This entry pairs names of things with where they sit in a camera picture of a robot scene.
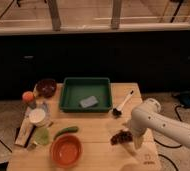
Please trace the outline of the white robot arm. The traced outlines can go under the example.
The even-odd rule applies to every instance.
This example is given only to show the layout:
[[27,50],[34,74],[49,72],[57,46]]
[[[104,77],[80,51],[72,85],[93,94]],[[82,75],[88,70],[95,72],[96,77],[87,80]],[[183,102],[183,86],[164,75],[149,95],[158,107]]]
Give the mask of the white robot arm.
[[190,124],[162,116],[160,111],[160,103],[153,98],[144,100],[132,109],[128,129],[135,148],[142,146],[143,135],[147,129],[152,129],[190,149]]

